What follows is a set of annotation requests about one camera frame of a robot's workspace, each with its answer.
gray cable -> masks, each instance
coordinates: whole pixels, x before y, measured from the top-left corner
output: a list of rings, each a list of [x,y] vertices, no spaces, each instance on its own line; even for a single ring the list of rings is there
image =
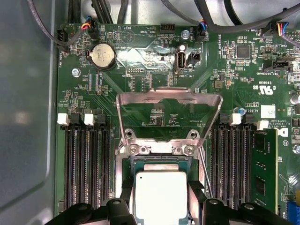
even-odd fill
[[[206,179],[206,183],[207,183],[207,186],[208,186],[208,192],[210,194],[210,198],[213,198],[211,185],[210,185],[210,179],[208,177],[208,173],[207,173],[207,169],[206,169],[206,165],[205,165],[205,160],[204,160],[204,155],[203,155],[203,152],[202,152],[202,148],[198,148],[198,151],[200,152],[200,159],[201,159],[201,164],[202,164],[202,167],[203,167],[203,170],[204,170],[204,176],[205,176],[205,179]]]
[[[219,26],[213,22],[205,0],[194,0],[194,2],[196,4],[200,14],[202,15],[203,19],[205,20],[207,26],[209,27],[209,29],[211,31],[219,33],[219,34],[231,34],[231,33],[242,32],[242,31],[250,30],[250,29],[262,28],[262,27],[265,27],[271,21],[283,20],[286,17],[288,17],[300,10],[300,3],[299,3],[287,10],[284,10],[283,12],[280,12],[276,15],[270,16],[263,20],[259,20],[256,22],[251,22],[251,23],[247,23],[247,24],[243,24],[243,25],[238,25],[238,26]]]
[[[27,0],[31,13],[35,19],[35,21],[37,22],[38,26],[40,27],[40,29],[42,30],[42,32],[49,38],[51,39],[53,42],[57,43],[58,45],[61,46],[69,46],[71,44],[73,44],[82,34],[83,34],[83,30],[79,29],[73,37],[71,37],[71,39],[67,42],[63,42],[63,41],[59,41],[57,38],[53,37],[50,32],[47,30],[47,28],[44,26],[41,18],[38,15],[37,9],[33,3],[33,0]]]
[[[169,0],[161,0],[161,2],[173,13],[175,13],[177,16],[179,16],[181,19],[194,24],[194,25],[199,25],[199,21],[193,20],[192,18],[184,15],[182,12],[180,12],[177,8],[175,8],[174,5],[172,5]]]
[[[121,0],[121,8],[118,14],[117,24],[124,24],[129,0]]]
[[[285,34],[282,35],[281,38],[282,38],[283,40],[285,40],[286,42],[292,44],[293,46],[296,46],[296,47],[300,48],[300,43],[297,43],[297,42],[291,40],[291,39],[288,38]]]

mounting hole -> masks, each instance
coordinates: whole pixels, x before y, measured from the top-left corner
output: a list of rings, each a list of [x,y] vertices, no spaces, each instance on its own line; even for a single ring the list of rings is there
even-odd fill
[[[197,134],[195,132],[191,133],[191,137],[192,138],[196,138],[197,137]]]
[[[132,136],[132,133],[131,133],[130,131],[128,131],[128,132],[126,133],[126,136],[127,136],[127,137],[131,137],[131,136]]]
[[[113,203],[114,205],[118,205],[118,204],[121,203],[121,201],[120,201],[120,200],[116,200],[116,201],[113,201],[112,203]]]

cable connector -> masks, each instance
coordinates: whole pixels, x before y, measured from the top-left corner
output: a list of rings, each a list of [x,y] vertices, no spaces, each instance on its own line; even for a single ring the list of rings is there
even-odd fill
[[[261,28],[261,36],[273,36],[274,34],[278,33],[277,23],[270,22],[264,28]]]

screw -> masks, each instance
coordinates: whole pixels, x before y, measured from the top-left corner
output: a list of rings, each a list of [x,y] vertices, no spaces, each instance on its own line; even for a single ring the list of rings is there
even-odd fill
[[[194,147],[192,145],[187,145],[185,148],[184,148],[184,152],[187,154],[187,155],[193,155],[194,153]]]
[[[137,150],[138,150],[138,146],[135,144],[131,145],[129,148],[129,151],[131,154],[135,154],[137,152]]]
[[[80,70],[77,68],[72,69],[72,72],[71,72],[73,77],[79,77],[80,73],[81,73]]]
[[[218,201],[215,200],[215,199],[211,199],[211,200],[210,200],[210,204],[216,205],[216,204],[218,204]]]
[[[247,210],[253,210],[253,209],[254,209],[254,207],[253,207],[252,205],[250,205],[250,204],[246,204],[246,205],[244,205],[244,207],[245,207]]]
[[[296,154],[300,154],[300,145],[298,144],[294,145],[292,151]]]
[[[189,37],[190,37],[190,33],[189,33],[188,30],[183,30],[183,31],[181,32],[181,38],[182,38],[182,39],[188,40]]]

wire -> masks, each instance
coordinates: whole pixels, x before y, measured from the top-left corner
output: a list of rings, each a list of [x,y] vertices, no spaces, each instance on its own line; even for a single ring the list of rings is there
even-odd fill
[[[98,0],[92,0],[92,3],[93,3],[93,7],[96,11],[99,23],[106,23],[106,21],[103,17],[103,12],[102,12],[102,9],[100,7],[99,1]]]
[[[277,23],[278,35],[281,37],[281,29],[279,23]]]
[[[83,25],[81,25],[81,29],[83,29],[85,26],[90,27],[90,24],[88,22],[84,23]]]
[[[285,29],[286,29],[287,25],[289,25],[288,22],[286,22],[285,25],[283,26],[283,29],[282,29],[282,31],[281,31],[281,35],[284,35],[284,34],[285,34]]]
[[[74,8],[73,8],[73,0],[68,1],[67,7],[67,22],[74,23]]]
[[[201,22],[201,23],[199,23],[199,24],[202,26],[203,30],[206,30],[205,23]]]
[[[121,8],[118,14],[117,24],[124,24],[129,0],[121,0]]]
[[[57,38],[53,37],[50,32],[47,30],[47,28],[44,26],[41,18],[38,15],[37,9],[34,5],[33,0],[27,0],[30,11],[35,19],[35,21],[37,22],[38,26],[40,27],[40,29],[42,30],[42,32],[49,38],[51,39],[53,42],[57,43],[58,45],[61,46],[69,46],[71,44],[73,44],[75,41],[77,41],[77,39],[83,34],[83,30],[79,29],[74,35],[73,37],[71,37],[71,39],[67,42],[64,41],[59,41]]]
[[[100,5],[101,5],[101,8],[102,8],[102,11],[104,13],[104,17],[106,19],[106,22],[110,23],[110,24],[113,24],[113,19],[111,17],[111,14],[109,12],[108,7],[107,7],[106,1],[105,0],[99,0],[99,2],[100,2]]]
[[[286,42],[292,44],[293,46],[296,46],[296,47],[300,48],[300,43],[297,43],[297,42],[291,40],[291,39],[288,38],[285,34],[282,35],[281,38],[282,38],[283,40],[285,40]]]
[[[251,22],[243,25],[238,25],[238,26],[219,26],[213,22],[205,0],[194,0],[194,2],[200,14],[202,15],[203,19],[205,20],[207,26],[209,27],[209,29],[213,32],[220,33],[220,34],[237,33],[244,30],[261,28],[266,26],[270,21],[274,21],[274,20],[280,21],[286,18],[287,16],[290,16],[300,10],[300,3],[299,3],[287,10],[284,10],[283,12],[280,12],[276,15],[270,16],[263,20],[259,20],[256,22]]]
[[[161,2],[171,11],[173,12],[174,14],[176,14],[177,16],[179,16],[181,19],[191,23],[191,24],[194,24],[194,25],[199,25],[199,21],[197,20],[193,20],[192,18],[184,15],[182,12],[180,12],[177,8],[175,8],[174,5],[172,5],[169,0],[161,0]]]
[[[231,0],[224,0],[224,6],[225,10],[230,18],[230,20],[233,22],[234,25],[242,25],[243,23],[239,19],[239,17],[236,15],[234,9],[233,9],[233,4]]]

